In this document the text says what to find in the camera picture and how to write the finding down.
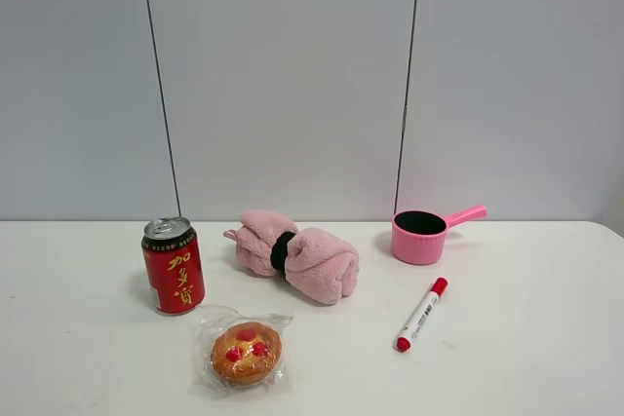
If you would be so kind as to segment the pink towel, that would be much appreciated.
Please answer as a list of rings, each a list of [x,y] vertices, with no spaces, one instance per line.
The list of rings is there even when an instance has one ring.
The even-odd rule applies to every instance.
[[[352,295],[359,254],[351,244],[318,228],[300,230],[291,219],[269,210],[248,210],[240,223],[223,236],[235,243],[243,267],[264,278],[281,277],[323,305]]]

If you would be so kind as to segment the pink toy saucepan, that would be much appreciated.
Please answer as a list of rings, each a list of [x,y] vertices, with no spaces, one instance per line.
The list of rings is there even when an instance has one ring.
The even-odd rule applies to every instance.
[[[423,210],[396,213],[391,221],[391,252],[400,261],[410,265],[426,266],[438,262],[448,232],[467,221],[484,218],[488,211],[476,205],[447,216]]]

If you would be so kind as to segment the red drink can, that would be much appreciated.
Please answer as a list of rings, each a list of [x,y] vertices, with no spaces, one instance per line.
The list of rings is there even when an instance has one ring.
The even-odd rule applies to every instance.
[[[197,232],[182,216],[158,218],[143,229],[141,248],[156,309],[182,315],[205,298]]]

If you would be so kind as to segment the red white marker pen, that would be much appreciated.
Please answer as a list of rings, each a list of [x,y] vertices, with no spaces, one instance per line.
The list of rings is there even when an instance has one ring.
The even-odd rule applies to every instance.
[[[423,325],[446,291],[448,284],[448,280],[442,277],[437,278],[432,283],[397,335],[394,343],[396,351],[405,353],[411,348]]]

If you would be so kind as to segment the wrapped fruit tart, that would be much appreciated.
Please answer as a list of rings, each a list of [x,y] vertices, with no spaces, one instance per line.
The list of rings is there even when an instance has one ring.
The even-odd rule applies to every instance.
[[[222,398],[290,386],[284,334],[290,314],[246,316],[223,305],[201,306],[194,314],[193,388]]]

